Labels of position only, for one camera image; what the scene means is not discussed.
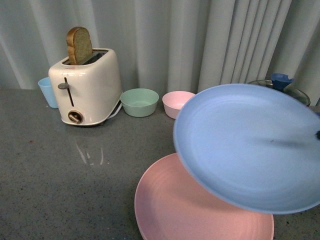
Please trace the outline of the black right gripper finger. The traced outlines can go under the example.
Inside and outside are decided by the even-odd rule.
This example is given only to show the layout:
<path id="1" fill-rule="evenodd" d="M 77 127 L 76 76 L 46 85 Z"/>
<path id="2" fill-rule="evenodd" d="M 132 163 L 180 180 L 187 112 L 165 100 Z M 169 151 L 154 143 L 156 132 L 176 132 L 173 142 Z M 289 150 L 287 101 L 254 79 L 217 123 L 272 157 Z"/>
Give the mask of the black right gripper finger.
<path id="1" fill-rule="evenodd" d="M 315 136 L 317 137 L 317 139 L 320 139 L 320 130 L 316 132 Z"/>

